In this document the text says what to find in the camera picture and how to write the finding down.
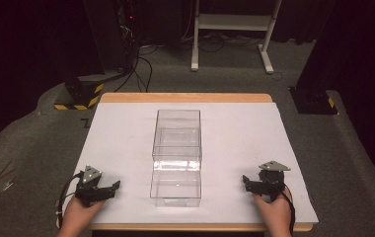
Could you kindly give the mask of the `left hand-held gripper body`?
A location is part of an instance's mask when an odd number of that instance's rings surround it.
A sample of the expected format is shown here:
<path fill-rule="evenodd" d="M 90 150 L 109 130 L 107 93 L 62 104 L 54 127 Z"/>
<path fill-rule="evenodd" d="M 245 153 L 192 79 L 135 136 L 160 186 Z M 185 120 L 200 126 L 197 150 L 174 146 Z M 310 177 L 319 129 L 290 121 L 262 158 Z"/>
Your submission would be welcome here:
<path fill-rule="evenodd" d="M 83 176 L 80 178 L 77 186 L 75 197 L 78 198 L 85 206 L 92 206 L 95 202 L 107 200 L 105 193 L 108 188 L 99 188 L 98 183 L 102 177 L 102 172 L 86 166 Z"/>

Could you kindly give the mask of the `black base with yellow mark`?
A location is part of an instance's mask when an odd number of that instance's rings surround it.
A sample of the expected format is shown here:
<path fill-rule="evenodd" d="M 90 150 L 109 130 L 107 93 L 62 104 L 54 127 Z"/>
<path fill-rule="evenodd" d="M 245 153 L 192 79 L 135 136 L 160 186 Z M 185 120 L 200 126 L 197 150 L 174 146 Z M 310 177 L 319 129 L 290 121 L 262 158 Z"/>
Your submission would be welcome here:
<path fill-rule="evenodd" d="M 312 92 L 291 87 L 289 93 L 296 110 L 302 115 L 336 115 L 337 107 L 326 92 Z"/>

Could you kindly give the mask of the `black equipment with red light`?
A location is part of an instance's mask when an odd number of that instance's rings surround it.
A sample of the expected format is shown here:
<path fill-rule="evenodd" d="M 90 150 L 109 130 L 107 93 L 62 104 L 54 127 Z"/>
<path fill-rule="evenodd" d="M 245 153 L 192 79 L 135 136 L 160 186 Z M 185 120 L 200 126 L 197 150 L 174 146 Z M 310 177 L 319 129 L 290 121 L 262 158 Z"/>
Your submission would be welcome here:
<path fill-rule="evenodd" d="M 119 36 L 125 54 L 125 69 L 133 67 L 139 47 L 139 30 L 136 22 L 136 6 L 134 0 L 114 0 Z"/>

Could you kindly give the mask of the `clear plastic box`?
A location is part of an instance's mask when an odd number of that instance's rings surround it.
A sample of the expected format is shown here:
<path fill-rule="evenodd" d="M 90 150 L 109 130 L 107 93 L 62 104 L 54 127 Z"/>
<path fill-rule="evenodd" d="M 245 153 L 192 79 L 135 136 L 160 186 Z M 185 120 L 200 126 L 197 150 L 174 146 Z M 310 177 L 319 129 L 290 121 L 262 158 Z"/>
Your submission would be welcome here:
<path fill-rule="evenodd" d="M 154 161 L 200 161 L 200 110 L 159 110 L 152 157 Z"/>

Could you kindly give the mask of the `person's right hand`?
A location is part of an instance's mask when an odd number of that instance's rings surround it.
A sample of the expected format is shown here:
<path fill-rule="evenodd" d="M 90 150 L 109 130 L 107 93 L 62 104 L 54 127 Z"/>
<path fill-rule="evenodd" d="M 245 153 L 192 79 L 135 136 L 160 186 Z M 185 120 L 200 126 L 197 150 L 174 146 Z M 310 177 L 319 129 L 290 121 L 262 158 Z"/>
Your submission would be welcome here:
<path fill-rule="evenodd" d="M 260 195 L 253 195 L 253 199 L 262 216 L 266 227 L 272 232 L 288 232 L 291 222 L 291 210 L 289 201 L 291 194 L 284 190 L 276 200 L 266 202 Z"/>

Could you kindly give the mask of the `white paper sheet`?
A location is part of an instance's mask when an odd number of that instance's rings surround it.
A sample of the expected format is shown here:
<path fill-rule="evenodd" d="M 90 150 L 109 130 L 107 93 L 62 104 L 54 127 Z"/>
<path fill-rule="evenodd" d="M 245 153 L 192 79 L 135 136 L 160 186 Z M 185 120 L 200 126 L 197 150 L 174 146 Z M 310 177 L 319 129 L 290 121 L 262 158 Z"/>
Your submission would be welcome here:
<path fill-rule="evenodd" d="M 202 196 L 197 207 L 158 207 L 150 198 L 152 148 L 160 110 L 201 113 Z M 296 157 L 274 103 L 101 103 L 95 112 L 77 166 L 91 165 L 100 184 L 120 183 L 93 220 L 102 224 L 252 224 L 261 222 L 242 178 L 255 179 L 260 164 L 287 166 L 296 220 L 315 223 Z"/>

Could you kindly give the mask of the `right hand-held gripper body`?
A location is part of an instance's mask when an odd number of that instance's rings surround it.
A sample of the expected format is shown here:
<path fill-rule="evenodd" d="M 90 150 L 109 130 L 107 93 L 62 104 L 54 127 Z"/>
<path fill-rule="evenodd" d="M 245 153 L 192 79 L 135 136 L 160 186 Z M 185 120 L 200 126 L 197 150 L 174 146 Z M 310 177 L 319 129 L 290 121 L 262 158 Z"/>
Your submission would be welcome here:
<path fill-rule="evenodd" d="M 289 168 L 276 161 L 269 161 L 259 165 L 258 182 L 252 184 L 252 192 L 258 195 L 269 196 L 274 201 L 285 189 L 284 172 Z"/>

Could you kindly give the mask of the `white metal stand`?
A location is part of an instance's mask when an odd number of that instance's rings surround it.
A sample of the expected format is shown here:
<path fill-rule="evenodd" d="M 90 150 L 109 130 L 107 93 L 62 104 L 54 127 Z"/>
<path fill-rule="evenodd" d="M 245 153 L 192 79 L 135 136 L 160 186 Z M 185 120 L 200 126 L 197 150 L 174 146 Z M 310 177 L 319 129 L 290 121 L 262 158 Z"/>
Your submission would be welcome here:
<path fill-rule="evenodd" d="M 263 43 L 258 45 L 262 64 L 267 74 L 273 74 L 267 48 L 276 24 L 278 12 L 282 0 L 274 0 L 273 10 L 267 16 L 253 15 L 224 15 L 224 14 L 202 14 L 200 12 L 200 0 L 195 0 L 194 5 L 194 27 L 190 70 L 197 71 L 199 68 L 199 31 L 200 30 L 226 30 L 226 31 L 249 31 L 265 32 Z"/>

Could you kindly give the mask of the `person's left hand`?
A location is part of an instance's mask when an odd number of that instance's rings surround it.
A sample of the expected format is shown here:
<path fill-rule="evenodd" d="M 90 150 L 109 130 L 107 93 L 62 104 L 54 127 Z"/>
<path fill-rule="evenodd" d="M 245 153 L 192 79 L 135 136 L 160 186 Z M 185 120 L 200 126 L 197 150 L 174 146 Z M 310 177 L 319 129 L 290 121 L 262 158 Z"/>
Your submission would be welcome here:
<path fill-rule="evenodd" d="M 105 201 L 97 201 L 92 206 L 85 206 L 77 197 L 67 204 L 63 215 L 62 229 L 83 230 L 105 205 Z"/>

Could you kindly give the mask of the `black base with hazard stripes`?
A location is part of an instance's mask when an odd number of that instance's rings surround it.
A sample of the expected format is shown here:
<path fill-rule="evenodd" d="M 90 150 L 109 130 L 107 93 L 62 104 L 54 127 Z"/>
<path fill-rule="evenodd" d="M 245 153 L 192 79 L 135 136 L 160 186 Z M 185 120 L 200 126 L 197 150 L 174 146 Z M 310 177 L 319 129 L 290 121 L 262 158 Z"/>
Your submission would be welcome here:
<path fill-rule="evenodd" d="M 66 82 L 54 101 L 54 107 L 60 111 L 91 109 L 100 99 L 104 88 L 99 82 Z"/>

